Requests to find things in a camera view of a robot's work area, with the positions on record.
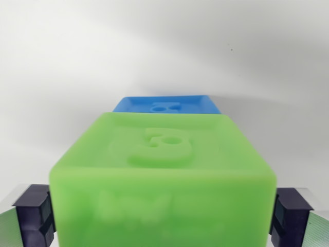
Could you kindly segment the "black-padded silver gripper left finger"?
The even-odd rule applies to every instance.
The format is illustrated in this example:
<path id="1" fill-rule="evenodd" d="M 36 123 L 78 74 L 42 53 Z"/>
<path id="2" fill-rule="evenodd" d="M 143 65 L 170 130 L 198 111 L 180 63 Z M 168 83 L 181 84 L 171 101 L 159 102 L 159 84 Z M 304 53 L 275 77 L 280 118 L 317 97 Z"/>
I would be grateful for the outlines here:
<path id="1" fill-rule="evenodd" d="M 51 246 L 55 232 L 49 185 L 19 185 L 1 201 L 1 246 Z"/>

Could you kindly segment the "black-padded silver gripper right finger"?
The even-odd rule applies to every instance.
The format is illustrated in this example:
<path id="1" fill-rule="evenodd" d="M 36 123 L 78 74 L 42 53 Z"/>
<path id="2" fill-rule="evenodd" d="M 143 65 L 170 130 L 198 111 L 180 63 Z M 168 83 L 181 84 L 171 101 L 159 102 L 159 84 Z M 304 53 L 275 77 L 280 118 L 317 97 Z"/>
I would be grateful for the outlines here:
<path id="1" fill-rule="evenodd" d="M 328 207 L 307 188 L 278 188 L 269 234 L 273 246 L 328 246 Z"/>

